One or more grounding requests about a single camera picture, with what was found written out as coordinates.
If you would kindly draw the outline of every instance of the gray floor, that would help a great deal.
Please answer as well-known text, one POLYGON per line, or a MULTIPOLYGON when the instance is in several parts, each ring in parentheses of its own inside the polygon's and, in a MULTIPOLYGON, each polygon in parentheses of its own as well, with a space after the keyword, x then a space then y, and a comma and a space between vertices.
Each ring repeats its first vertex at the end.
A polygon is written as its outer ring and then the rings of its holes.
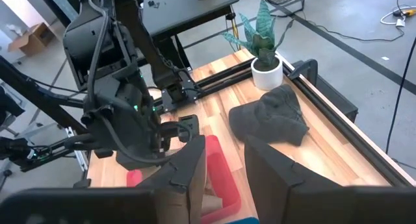
MULTIPOLYGON (((240 0, 233 5, 233 8, 236 13, 243 13, 252 19, 256 16, 259 2, 260 0, 240 0)), ((400 4, 416 5, 416 2, 400 0, 400 4)), ((382 25, 380 18, 395 5, 396 0, 306 0, 304 12, 307 20, 323 25, 329 30, 360 38, 394 38, 399 32, 394 26, 382 25)), ((287 8, 296 10, 299 6, 299 3, 295 3, 287 8)), ((416 19, 406 20, 406 27, 403 28, 405 35, 395 42, 359 42, 337 35, 328 36, 314 27, 308 27, 310 23, 305 23, 299 18, 289 29, 278 51, 290 62, 316 59, 319 62, 319 74, 359 108, 356 120, 358 127, 384 149, 398 92, 398 84, 392 79, 400 78, 404 71, 411 43, 416 36, 414 30, 416 19)), ((276 20, 277 38, 289 21, 290 18, 276 20)), ((63 28, 59 26, 59 24, 54 25, 57 34, 62 34, 63 28)), ((220 18, 179 35, 194 69, 233 52, 229 44, 218 34, 224 29, 226 29, 225 19, 220 18)), ((244 38, 242 27, 239 27, 239 30, 244 38)), ((57 40, 44 53, 25 59, 23 64, 17 67, 35 79, 52 83, 59 73, 59 68, 64 64, 55 85, 75 89, 69 65, 64 61, 63 49, 57 40)), ((412 83, 416 83, 415 67, 416 55, 407 76, 407 80, 412 83)), ((149 67, 146 66, 143 70, 151 83, 149 67)), ((59 90, 53 91, 69 94, 59 90)), ((412 144, 416 137, 414 106, 416 106, 414 90, 411 92, 403 90, 391 139, 390 155, 416 166, 416 148, 412 144)), ((65 109, 76 119, 81 117, 82 110, 66 107, 65 109)), ((22 131, 35 112, 36 108, 29 105, 26 113, 12 128, 22 131)), ((36 121, 51 123, 52 119, 41 112, 36 121)), ((62 133, 49 132, 45 134, 45 139, 52 141, 59 138, 60 134, 62 133)), ((415 170, 407 167, 404 169, 416 177, 415 170)), ((70 158, 56 160, 28 173, 19 173, 16 167, 13 167, 13 171, 16 173, 7 180, 0 192, 0 198, 29 187, 72 186, 81 177, 79 166, 70 158)))

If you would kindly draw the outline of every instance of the baseball cap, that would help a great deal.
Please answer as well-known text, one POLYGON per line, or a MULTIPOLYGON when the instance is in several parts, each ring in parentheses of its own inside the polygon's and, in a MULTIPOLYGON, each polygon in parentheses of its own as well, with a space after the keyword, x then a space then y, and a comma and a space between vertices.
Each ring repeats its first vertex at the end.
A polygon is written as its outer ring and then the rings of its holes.
POLYGON ((309 129, 288 84, 263 94, 258 101, 232 108, 229 125, 240 141, 252 135, 267 143, 289 142, 297 146, 309 129))

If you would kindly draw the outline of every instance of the blue object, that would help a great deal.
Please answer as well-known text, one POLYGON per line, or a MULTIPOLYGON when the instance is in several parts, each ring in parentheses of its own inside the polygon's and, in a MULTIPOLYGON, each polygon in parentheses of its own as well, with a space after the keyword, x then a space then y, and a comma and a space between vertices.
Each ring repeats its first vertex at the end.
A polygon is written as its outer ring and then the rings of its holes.
POLYGON ((244 218, 237 221, 232 221, 229 224, 258 224, 260 223, 257 218, 250 217, 250 218, 244 218))

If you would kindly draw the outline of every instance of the wood grain surface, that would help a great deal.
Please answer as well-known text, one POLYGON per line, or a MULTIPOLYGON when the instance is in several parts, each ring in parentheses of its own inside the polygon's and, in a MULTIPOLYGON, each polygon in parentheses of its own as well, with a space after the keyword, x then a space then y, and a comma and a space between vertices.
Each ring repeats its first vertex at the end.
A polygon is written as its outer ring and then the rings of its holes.
MULTIPOLYGON (((198 81, 244 62, 251 57, 251 54, 245 50, 238 51, 195 69, 192 76, 195 81, 198 81)), ((305 135, 300 147, 295 147, 289 143, 272 143, 272 147, 305 167, 343 186, 358 184, 389 185, 383 176, 372 167, 297 87, 290 81, 285 80, 284 82, 291 85, 297 94, 309 131, 305 135)), ((314 89, 314 91, 329 103, 318 90, 314 89)), ((152 90, 151 92, 155 98, 160 96, 160 92, 157 90, 152 90)), ((219 223, 256 216, 244 168, 244 144, 238 141, 231 132, 228 124, 228 112, 235 106, 258 100, 263 94, 264 91, 258 90, 254 86, 252 79, 246 79, 200 99, 194 105, 189 105, 176 112, 162 115, 162 120, 168 121, 178 119, 180 116, 196 114, 200 121, 200 132, 204 135, 214 134, 218 137, 242 198, 242 206, 239 213, 223 219, 219 223)), ((342 115, 331 103, 329 104, 337 113, 342 115)), ((343 119, 348 124, 351 124, 351 126, 354 126, 354 129, 365 137, 372 147, 378 149, 377 145, 370 141, 348 118, 343 119)), ((177 139, 172 139, 172 149, 178 149, 182 145, 177 139)), ((379 152, 399 173, 403 174, 412 184, 415 184, 415 181, 387 155, 381 150, 379 152)), ((116 163, 115 154, 113 157, 99 160, 92 153, 90 169, 88 171, 88 178, 92 179, 91 187, 125 186, 126 174, 127 171, 116 163)))

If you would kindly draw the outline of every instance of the white cable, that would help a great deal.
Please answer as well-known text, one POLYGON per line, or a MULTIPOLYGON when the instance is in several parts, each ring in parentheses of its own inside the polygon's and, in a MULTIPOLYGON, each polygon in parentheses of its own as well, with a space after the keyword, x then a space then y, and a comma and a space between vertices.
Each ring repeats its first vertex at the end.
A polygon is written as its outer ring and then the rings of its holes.
MULTIPOLYGON (((403 6, 403 7, 400 7, 400 9, 409 9, 409 8, 416 8, 416 6, 403 6)), ((390 13, 388 13, 388 14, 386 14, 385 16, 383 16, 382 18, 381 18, 381 20, 380 20, 380 23, 382 23, 382 24, 385 24, 385 25, 396 25, 396 23, 397 23, 397 21, 395 21, 395 22, 386 22, 386 21, 384 21, 384 19, 385 18, 387 18, 388 16, 391 16, 394 12, 396 12, 397 10, 394 10, 394 11, 392 11, 392 12, 390 12, 390 13)))

